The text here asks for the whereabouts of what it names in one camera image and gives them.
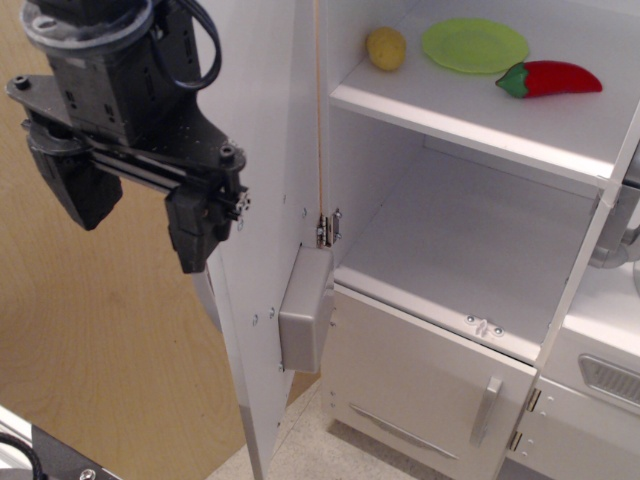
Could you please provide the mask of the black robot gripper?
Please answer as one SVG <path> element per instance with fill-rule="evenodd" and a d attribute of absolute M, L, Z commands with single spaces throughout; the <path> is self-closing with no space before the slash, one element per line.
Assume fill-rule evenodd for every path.
<path fill-rule="evenodd" d="M 220 46 L 210 15 L 196 1 L 27 1 L 20 23 L 50 73 L 6 91 L 59 203 L 91 231 L 122 198 L 122 178 L 163 190 L 182 271 L 202 273 L 246 197 L 244 153 L 197 103 L 222 67 L 220 55 L 208 69 L 198 60 L 197 28 Z"/>

